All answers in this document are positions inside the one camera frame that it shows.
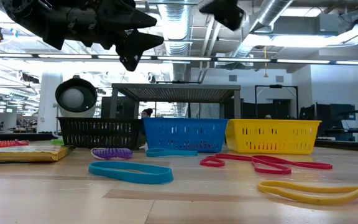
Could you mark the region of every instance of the red object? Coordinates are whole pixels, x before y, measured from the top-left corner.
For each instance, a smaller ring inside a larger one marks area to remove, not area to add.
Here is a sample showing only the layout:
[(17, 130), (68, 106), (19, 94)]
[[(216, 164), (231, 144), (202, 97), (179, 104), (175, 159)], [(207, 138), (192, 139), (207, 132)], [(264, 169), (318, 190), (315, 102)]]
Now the red object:
[[(201, 166), (210, 167), (223, 167), (224, 161), (221, 159), (232, 159), (238, 161), (251, 161), (252, 166), (256, 172), (264, 174), (291, 174), (291, 168), (281, 166), (278, 164), (288, 164), (298, 167), (312, 168), (312, 169), (332, 169), (333, 165), (325, 164), (321, 162), (293, 162), (285, 159), (280, 159), (273, 156), (238, 156), (218, 153), (214, 156), (208, 156), (200, 161)], [(257, 167), (257, 164), (263, 164), (266, 166), (274, 167), (276, 169), (264, 169)]]
[(9, 147), (9, 146), (28, 146), (28, 141), (0, 141), (0, 147)]

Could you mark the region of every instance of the yellow plastic basket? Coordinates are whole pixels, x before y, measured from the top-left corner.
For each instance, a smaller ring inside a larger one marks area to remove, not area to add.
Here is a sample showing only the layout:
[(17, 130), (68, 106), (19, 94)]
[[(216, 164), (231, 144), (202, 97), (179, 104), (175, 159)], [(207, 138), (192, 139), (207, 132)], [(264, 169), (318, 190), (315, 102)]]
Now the yellow plastic basket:
[(311, 154), (320, 122), (231, 119), (227, 147), (240, 153)]

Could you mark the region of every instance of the black plastic basket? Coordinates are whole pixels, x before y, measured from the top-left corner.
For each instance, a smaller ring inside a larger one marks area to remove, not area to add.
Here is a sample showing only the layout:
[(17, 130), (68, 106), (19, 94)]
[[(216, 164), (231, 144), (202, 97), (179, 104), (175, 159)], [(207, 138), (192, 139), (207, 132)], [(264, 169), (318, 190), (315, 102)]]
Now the black plastic basket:
[(140, 119), (59, 118), (65, 145), (135, 149)]

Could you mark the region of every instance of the blue rubber band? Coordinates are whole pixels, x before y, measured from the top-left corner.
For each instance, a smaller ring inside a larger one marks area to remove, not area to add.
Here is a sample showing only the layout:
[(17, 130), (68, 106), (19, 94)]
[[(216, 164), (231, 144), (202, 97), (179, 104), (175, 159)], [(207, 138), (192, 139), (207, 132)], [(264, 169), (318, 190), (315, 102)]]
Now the blue rubber band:
[(148, 149), (146, 150), (147, 157), (158, 157), (158, 156), (197, 156), (198, 152), (196, 150), (174, 150), (174, 149)]
[[(126, 171), (138, 170), (142, 173)], [(137, 162), (96, 161), (89, 164), (89, 173), (138, 184), (167, 184), (173, 181), (169, 167)]]

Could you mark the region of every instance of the yellow rubber band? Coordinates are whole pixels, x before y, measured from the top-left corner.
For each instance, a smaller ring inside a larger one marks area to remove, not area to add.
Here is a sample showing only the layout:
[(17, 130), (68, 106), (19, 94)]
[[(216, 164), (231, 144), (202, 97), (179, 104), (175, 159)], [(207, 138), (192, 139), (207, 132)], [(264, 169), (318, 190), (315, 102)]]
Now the yellow rubber band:
[[(316, 197), (303, 195), (299, 193), (289, 192), (280, 189), (299, 190), (303, 192), (312, 193), (347, 193), (337, 197)], [(263, 193), (277, 194), (297, 202), (308, 203), (313, 205), (341, 205), (349, 203), (358, 198), (358, 186), (345, 186), (345, 187), (311, 187), (300, 184), (293, 184), (285, 181), (262, 181), (257, 186), (258, 190)]]

